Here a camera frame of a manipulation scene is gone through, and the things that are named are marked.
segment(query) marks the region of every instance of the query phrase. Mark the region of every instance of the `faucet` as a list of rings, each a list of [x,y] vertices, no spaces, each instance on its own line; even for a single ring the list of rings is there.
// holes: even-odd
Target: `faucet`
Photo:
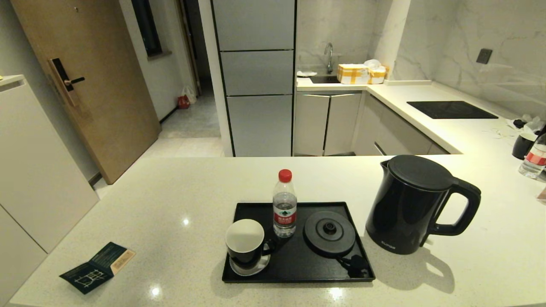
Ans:
[[[331,74],[334,71],[334,68],[332,67],[332,52],[334,52],[334,46],[332,43],[328,43],[326,45],[326,49],[324,49],[324,54],[328,54],[328,49],[330,49],[330,54],[328,55],[328,66],[326,66],[326,69],[328,71],[328,74]]]

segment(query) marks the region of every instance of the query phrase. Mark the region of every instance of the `booklet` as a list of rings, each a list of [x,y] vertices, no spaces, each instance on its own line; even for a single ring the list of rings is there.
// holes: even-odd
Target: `booklet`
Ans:
[[[88,294],[114,277],[133,258],[135,252],[115,243],[108,243],[88,262],[60,275],[62,279]]]

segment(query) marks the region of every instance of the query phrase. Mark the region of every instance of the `sink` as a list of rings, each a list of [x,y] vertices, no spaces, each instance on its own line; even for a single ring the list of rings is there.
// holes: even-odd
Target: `sink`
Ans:
[[[317,83],[339,83],[337,76],[312,76],[311,82]]]

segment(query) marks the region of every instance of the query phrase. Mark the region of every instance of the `red bottle cap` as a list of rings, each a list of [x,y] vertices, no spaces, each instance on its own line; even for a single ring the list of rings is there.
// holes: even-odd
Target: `red bottle cap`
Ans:
[[[278,179],[280,182],[290,182],[292,180],[292,172],[289,169],[281,169],[281,171],[278,172]]]

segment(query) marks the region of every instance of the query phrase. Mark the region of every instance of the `saucer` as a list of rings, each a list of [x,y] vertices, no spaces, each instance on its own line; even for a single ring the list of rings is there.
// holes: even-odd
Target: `saucer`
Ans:
[[[264,250],[268,250],[268,249],[269,249],[269,246],[266,243],[265,246],[264,246]],[[260,273],[263,269],[265,269],[265,267],[268,266],[270,259],[271,259],[271,255],[262,256],[260,258],[260,260],[258,261],[258,263],[253,268],[241,269],[230,258],[229,259],[229,266],[232,268],[233,272],[235,272],[237,275],[252,276],[252,275]]]

